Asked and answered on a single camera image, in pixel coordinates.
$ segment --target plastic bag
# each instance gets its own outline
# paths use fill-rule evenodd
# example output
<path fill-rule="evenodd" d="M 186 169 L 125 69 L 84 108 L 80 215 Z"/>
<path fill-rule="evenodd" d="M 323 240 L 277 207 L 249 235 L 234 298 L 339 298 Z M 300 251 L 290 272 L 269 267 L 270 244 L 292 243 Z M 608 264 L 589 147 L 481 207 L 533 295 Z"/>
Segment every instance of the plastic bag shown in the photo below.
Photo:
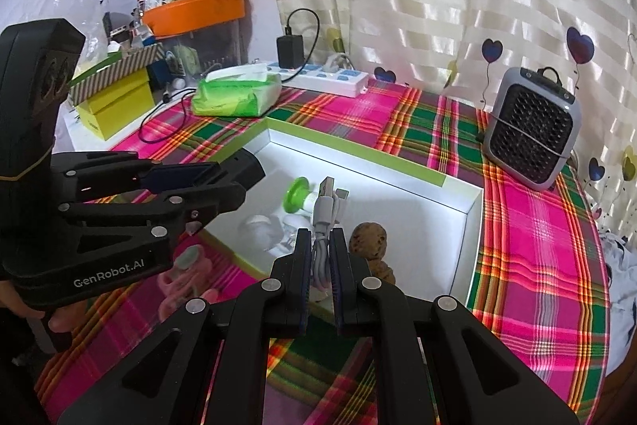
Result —
<path fill-rule="evenodd" d="M 107 57 L 108 41 L 102 23 L 102 2 L 103 0 L 52 0 L 43 9 L 42 18 L 66 19 L 86 37 L 74 76 Z"/>
<path fill-rule="evenodd" d="M 202 81 L 190 105 L 196 116 L 256 118 L 276 103 L 281 94 L 281 76 L 269 74 L 266 81 L 219 79 Z"/>

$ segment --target usb cable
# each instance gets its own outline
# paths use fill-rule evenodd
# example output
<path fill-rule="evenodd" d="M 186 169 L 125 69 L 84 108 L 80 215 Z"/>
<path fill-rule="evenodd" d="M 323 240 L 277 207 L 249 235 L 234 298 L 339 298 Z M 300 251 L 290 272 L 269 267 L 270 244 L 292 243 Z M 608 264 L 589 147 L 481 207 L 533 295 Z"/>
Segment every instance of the usb cable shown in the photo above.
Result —
<path fill-rule="evenodd" d="M 327 292 L 331 286 L 329 274 L 329 256 L 327 245 L 329 232 L 333 226 L 341 223 L 345 215 L 345 206 L 349 192 L 334 190 L 334 179 L 327 177 L 320 185 L 318 198 L 314 203 L 312 225 L 314 227 L 314 245 L 312 284 L 321 292 Z"/>

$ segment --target pink object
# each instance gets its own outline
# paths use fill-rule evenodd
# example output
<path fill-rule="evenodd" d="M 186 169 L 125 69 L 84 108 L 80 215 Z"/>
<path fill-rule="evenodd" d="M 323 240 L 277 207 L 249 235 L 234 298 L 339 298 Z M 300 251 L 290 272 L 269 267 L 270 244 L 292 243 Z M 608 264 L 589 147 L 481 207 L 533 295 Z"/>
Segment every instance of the pink object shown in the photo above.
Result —
<path fill-rule="evenodd" d="M 219 300 L 219 291 L 216 288 L 211 288 L 210 290 L 206 290 L 201 296 L 208 301 L 208 303 L 213 304 Z"/>
<path fill-rule="evenodd" d="M 157 286 L 166 296 L 159 305 L 160 322 L 168 319 L 186 301 L 198 298 L 208 290 L 211 270 L 212 263 L 201 245 L 192 245 L 175 259 L 172 269 L 158 275 Z"/>

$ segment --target open box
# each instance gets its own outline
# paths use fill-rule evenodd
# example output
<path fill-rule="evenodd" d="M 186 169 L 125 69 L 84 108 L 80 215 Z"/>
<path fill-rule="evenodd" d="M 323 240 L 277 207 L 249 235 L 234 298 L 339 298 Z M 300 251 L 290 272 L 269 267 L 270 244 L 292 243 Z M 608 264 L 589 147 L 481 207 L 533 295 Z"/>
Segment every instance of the open box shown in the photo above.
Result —
<path fill-rule="evenodd" d="M 407 295 L 434 300 L 450 294 L 466 304 L 471 293 L 482 229 L 483 190 L 455 177 L 400 157 L 316 130 L 265 118 L 234 138 L 215 156 L 222 161 L 239 148 L 252 152 L 266 177 L 248 191 L 233 213 L 206 226 L 248 273 L 267 277 L 279 252 L 246 247 L 238 231 L 249 216 L 285 216 L 282 201 L 300 176 L 311 188 L 333 177 L 349 191 L 345 237 L 361 222 L 375 221 L 387 231 L 384 261 Z"/>

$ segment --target orange tray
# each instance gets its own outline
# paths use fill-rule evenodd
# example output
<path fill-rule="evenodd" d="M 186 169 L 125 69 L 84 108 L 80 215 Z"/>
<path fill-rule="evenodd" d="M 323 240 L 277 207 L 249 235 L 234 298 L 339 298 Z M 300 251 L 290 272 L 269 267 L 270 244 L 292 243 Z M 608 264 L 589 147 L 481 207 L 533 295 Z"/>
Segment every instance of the orange tray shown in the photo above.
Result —
<path fill-rule="evenodd" d="M 243 0 L 179 0 L 145 12 L 143 21 L 157 38 L 164 39 L 243 16 Z"/>

